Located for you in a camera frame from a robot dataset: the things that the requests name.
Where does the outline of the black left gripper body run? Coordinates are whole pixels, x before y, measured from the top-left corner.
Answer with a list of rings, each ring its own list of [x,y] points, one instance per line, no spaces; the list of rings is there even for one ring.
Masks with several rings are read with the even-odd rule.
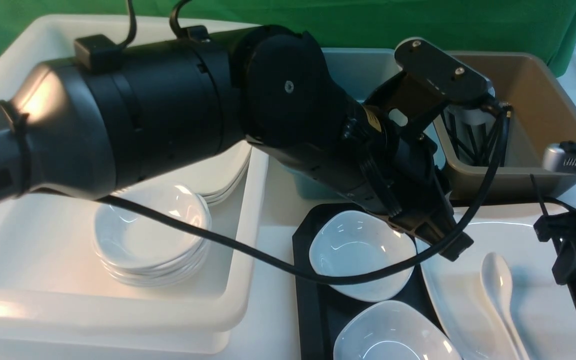
[[[341,191],[391,227],[433,246],[457,230],[429,140],[405,140],[373,105],[351,101],[340,139],[358,184]]]

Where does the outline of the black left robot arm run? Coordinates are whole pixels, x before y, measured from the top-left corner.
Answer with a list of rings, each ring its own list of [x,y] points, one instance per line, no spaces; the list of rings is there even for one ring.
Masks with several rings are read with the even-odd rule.
[[[274,157],[455,261],[473,239],[423,130],[485,83],[421,38],[363,103],[330,75],[308,32],[265,25],[122,47],[98,34],[75,57],[37,64],[0,100],[0,202],[49,189],[97,200],[222,154],[238,142]]]

